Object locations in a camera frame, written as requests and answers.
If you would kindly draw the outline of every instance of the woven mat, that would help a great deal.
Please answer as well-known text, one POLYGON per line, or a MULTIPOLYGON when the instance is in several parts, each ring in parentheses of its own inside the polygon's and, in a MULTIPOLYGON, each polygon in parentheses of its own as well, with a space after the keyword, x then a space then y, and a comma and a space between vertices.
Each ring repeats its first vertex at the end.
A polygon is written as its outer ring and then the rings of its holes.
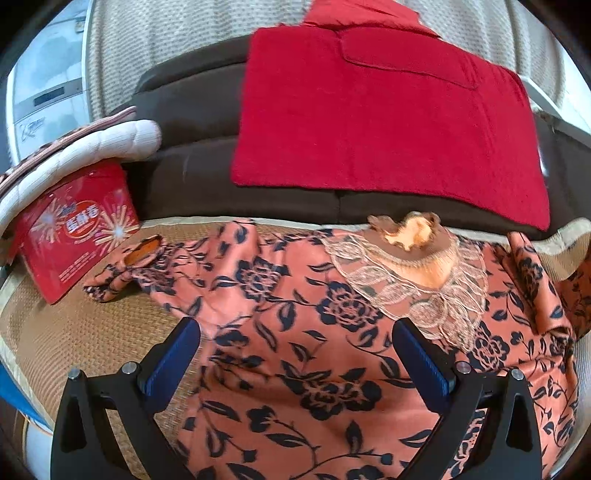
MULTIPOLYGON (((160 225, 142 228, 127 244, 157 233, 167 241, 197 239, 207 236, 219 223, 199 225, 160 225)), ((259 233, 297 232, 294 228, 259 225, 259 233)), ((101 261, 91 274, 107 263, 101 261)), ((29 275, 8 300, 0 315, 0 336, 15 354, 15 362, 26 377, 37 400, 50 420, 60 404, 66 375, 79 366, 86 375, 117 371, 128 361, 140 361, 149 349, 162 342, 177 324, 177 319, 153 303, 137 288, 119 300, 100 304, 91 301, 79 285, 55 305, 48 305, 29 275)), ((178 423, 189 391, 196 384, 198 359, 195 357, 178 386, 166 411, 155 416, 169 442, 176 439, 178 423)), ((111 423, 132 473, 148 478, 125 433, 116 412, 111 423)))

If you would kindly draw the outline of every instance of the blue gripper pad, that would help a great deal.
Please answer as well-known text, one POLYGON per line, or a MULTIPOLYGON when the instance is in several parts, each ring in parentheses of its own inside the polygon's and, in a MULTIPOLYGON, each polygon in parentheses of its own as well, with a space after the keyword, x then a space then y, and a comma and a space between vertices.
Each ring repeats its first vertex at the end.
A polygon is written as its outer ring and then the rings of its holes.
POLYGON ((421 346, 421 342, 415 337, 416 334, 421 335, 421 333, 414 325, 409 326, 406 322, 410 320, 400 319, 394 324, 392 330, 394 349, 427 408, 432 412, 443 414, 449 408, 449 397, 454 382, 450 382, 449 375, 444 375, 437 368, 425 348, 421 346))
POLYGON ((199 347, 200 339, 199 324, 192 318, 185 317, 167 340, 156 346, 168 346, 168 349, 143 388, 140 386, 145 395, 144 409, 147 412, 154 414, 166 409, 199 347))

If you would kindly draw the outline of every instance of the blue object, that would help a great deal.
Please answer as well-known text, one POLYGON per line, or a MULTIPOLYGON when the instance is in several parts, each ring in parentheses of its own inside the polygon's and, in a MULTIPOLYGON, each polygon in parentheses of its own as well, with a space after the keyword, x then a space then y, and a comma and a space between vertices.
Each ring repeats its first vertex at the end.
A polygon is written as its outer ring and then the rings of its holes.
POLYGON ((177 335, 173 344, 154 368, 154 373, 143 388, 146 397, 144 409, 151 414, 166 409, 199 347, 199 324, 190 319, 183 325, 179 324, 179 327, 182 330, 174 332, 177 335))
POLYGON ((37 413, 31 403, 22 394, 12 377, 2 363, 0 363, 0 397, 23 414, 31 417, 42 425, 48 426, 45 420, 37 413))
POLYGON ((450 385, 403 322, 396 322, 392 343, 429 410, 443 414, 450 405, 450 385))

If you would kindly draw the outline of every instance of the white appliance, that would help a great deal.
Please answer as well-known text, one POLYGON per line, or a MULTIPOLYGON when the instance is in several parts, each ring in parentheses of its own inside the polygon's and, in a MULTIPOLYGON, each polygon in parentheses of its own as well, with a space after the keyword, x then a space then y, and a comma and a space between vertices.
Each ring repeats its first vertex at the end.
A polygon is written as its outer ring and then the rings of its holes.
POLYGON ((72 0, 31 42, 8 77, 11 164, 90 122, 85 57, 92 0, 72 0))

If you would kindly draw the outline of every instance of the firework graphic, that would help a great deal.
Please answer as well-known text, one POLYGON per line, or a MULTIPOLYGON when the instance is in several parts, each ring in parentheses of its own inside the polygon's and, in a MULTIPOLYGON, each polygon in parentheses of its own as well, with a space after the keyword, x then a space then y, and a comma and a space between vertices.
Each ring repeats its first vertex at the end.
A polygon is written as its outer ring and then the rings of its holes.
POLYGON ((57 198, 54 198, 33 224, 31 232, 38 232, 40 241, 54 243, 58 239, 61 226, 66 223, 63 210, 64 206, 58 204, 57 198))
POLYGON ((100 213, 99 230, 95 245, 103 245, 100 255, 105 255, 127 240, 139 228, 134 218, 127 214, 127 205, 118 205, 114 212, 100 213))

